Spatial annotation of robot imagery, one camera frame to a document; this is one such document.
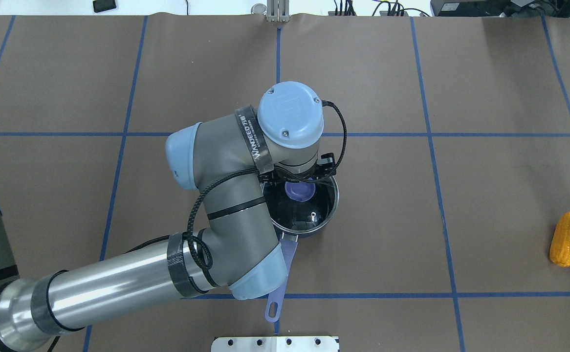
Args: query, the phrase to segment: metal arm tube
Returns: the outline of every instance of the metal arm tube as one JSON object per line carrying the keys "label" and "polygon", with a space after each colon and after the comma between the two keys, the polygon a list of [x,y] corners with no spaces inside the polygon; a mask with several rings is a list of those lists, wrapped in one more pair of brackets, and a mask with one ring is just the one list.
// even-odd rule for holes
{"label": "metal arm tube", "polygon": [[156,243],[57,276],[48,290],[55,318],[80,328],[182,298],[170,279],[166,250],[167,242]]}
{"label": "metal arm tube", "polygon": [[[19,279],[0,295],[0,339],[13,350],[35,350],[50,337],[33,318],[36,285]],[[64,272],[48,288],[51,316],[69,329],[180,298],[168,272],[167,241]]]}

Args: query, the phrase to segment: metal plate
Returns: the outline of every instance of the metal plate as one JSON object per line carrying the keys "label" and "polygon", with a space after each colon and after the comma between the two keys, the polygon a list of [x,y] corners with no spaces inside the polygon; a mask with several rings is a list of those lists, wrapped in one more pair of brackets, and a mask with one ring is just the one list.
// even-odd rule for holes
{"label": "metal plate", "polygon": [[211,352],[339,352],[338,336],[217,338]]}

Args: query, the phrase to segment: metal clamp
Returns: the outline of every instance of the metal clamp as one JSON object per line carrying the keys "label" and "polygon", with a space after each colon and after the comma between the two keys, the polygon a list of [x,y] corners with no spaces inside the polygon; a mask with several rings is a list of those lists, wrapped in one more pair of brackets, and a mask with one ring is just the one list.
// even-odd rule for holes
{"label": "metal clamp", "polygon": [[51,336],[67,335],[83,329],[71,329],[62,325],[59,323],[59,320],[55,318],[52,308],[50,307],[50,301],[48,300],[48,289],[50,288],[50,283],[52,283],[54,278],[64,272],[68,272],[68,270],[60,270],[55,272],[55,274],[46,276],[39,280],[33,288],[33,294],[31,296],[31,315],[33,317],[33,322],[42,332]]}
{"label": "metal clamp", "polygon": [[267,0],[268,22],[289,22],[289,0]]}
{"label": "metal clamp", "polygon": [[207,291],[201,290],[194,282],[194,279],[189,276],[185,266],[184,248],[187,248],[187,245],[183,240],[183,234],[176,233],[170,235],[167,247],[168,271],[178,293],[183,298],[193,298],[205,294]]}

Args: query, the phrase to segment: black object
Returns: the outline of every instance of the black object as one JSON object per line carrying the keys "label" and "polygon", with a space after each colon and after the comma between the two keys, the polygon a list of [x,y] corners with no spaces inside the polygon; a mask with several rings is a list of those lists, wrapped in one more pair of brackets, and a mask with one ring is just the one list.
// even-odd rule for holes
{"label": "black object", "polygon": [[281,227],[299,236],[310,236],[310,230],[320,227],[329,218],[336,206],[336,190],[330,180],[315,183],[315,193],[306,202],[290,198],[285,191],[285,182],[265,183],[263,196],[270,218]]}
{"label": "black object", "polygon": [[115,0],[94,0],[91,2],[93,4],[93,11],[95,13],[101,13],[106,10],[113,10],[116,8]]}
{"label": "black object", "polygon": [[434,16],[570,17],[570,0],[431,0]]}
{"label": "black object", "polygon": [[52,352],[52,350],[55,349],[55,346],[57,345],[57,343],[59,342],[59,338],[61,336],[55,336],[55,339],[52,340],[52,343],[50,344],[50,346],[48,347],[48,350],[46,350],[46,352]]}

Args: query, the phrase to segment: metal bracket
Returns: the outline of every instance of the metal bracket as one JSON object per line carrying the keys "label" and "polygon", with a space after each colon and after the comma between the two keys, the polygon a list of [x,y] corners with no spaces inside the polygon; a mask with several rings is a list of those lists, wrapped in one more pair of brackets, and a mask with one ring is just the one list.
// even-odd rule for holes
{"label": "metal bracket", "polygon": [[289,0],[267,0],[268,22],[289,22]]}
{"label": "metal bracket", "polygon": [[211,352],[339,352],[338,336],[217,338]]}

